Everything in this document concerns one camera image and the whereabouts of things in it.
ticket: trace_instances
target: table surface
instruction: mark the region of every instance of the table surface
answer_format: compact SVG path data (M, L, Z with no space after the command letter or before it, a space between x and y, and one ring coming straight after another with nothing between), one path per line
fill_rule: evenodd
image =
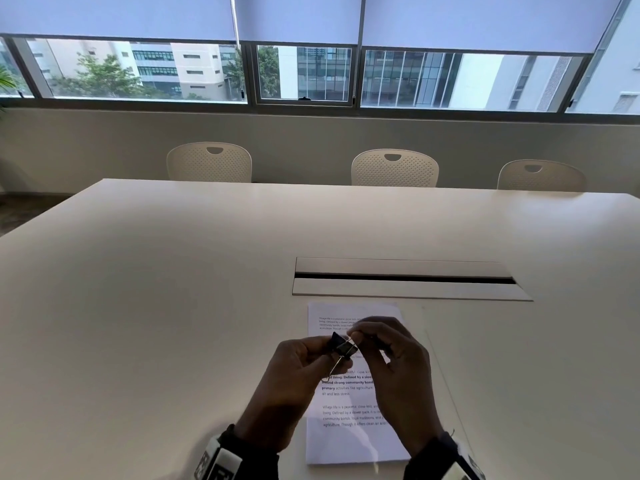
M299 256L503 263L533 302L386 300L431 351L445 426L487 478L636 476L640 200L103 180L0 239L0 477L190 477L307 334ZM302 422L281 478L403 469L304 450Z

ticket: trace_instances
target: binder clip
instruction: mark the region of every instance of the binder clip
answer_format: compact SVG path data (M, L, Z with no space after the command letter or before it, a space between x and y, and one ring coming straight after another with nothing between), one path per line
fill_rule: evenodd
M358 351L358 348L356 347L356 344L353 343L352 339L343 339L336 332L333 332L331 339L327 343L327 347L329 348L329 350L331 350L331 352L336 352L336 354L340 355L340 357L338 357L338 361L336 361L335 365L331 369L331 372L329 372L329 375L326 378L321 379L322 382L329 382L331 380L333 371L336 367L338 367L338 365L340 365L340 361L342 361L343 359L350 359L351 356Z

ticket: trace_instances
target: window shade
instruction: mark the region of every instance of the window shade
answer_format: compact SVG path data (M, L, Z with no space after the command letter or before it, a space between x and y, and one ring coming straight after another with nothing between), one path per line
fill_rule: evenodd
M234 40L230 0L3 0L0 32Z
M357 44L362 0L236 0L241 40Z
M591 53L620 0L367 0L363 45Z

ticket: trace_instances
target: chair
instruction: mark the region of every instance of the chair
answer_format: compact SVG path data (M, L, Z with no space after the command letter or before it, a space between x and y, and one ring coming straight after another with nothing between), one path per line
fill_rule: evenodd
M438 163L408 150L370 150L351 164L351 184L375 187L435 187Z
M498 190L585 192L587 179L577 168L548 160L516 160L498 176Z
M251 155L230 143L188 143L166 156L171 180L188 182L251 182Z

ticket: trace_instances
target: conference table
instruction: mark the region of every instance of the conference table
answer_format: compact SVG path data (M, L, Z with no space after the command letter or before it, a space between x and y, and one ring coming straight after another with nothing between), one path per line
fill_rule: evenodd
M531 300L304 296L296 259L495 262ZM640 200L102 180L0 239L0 477L192 478L310 301L396 303L488 479L635 478ZM305 464L283 479L399 479Z

